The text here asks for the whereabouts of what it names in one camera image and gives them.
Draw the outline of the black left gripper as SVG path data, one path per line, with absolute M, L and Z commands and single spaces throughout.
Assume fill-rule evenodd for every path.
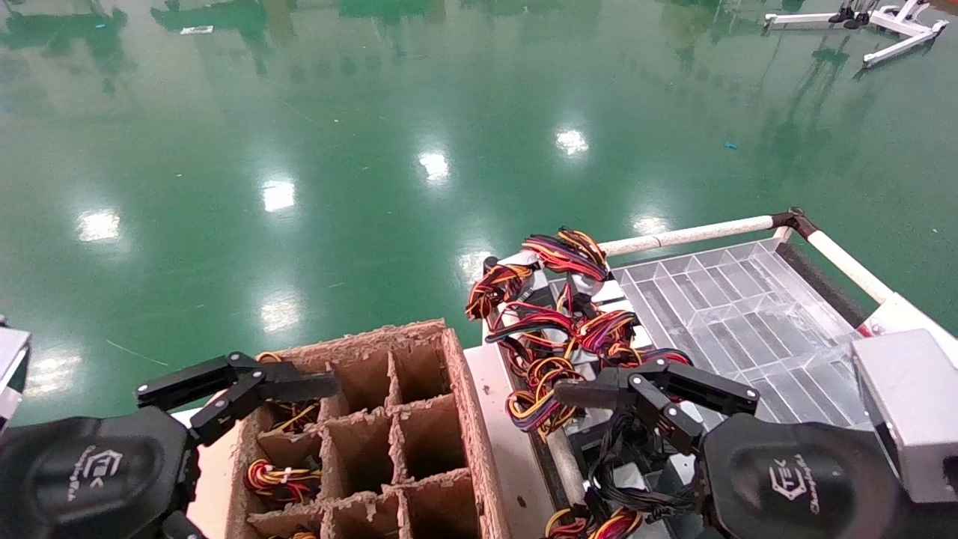
M 136 403 L 144 409 L 133 414 L 11 427 L 2 434 L 1 535 L 201 538 L 186 515 L 198 445 L 212 445 L 268 401 L 314 401 L 339 390 L 335 373 L 267 371 L 232 352 L 143 383 Z M 165 413 L 212 395 L 192 416 L 191 432 Z

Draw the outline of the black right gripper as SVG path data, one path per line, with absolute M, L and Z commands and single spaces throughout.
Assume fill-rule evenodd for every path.
M 760 393 L 745 383 L 656 359 L 637 372 L 557 382 L 554 399 L 630 415 L 684 456 L 699 452 L 699 506 L 723 538 L 882 538 L 895 526 L 903 488 L 875 434 L 822 423 L 722 423 L 704 437 L 675 403 L 754 415 Z

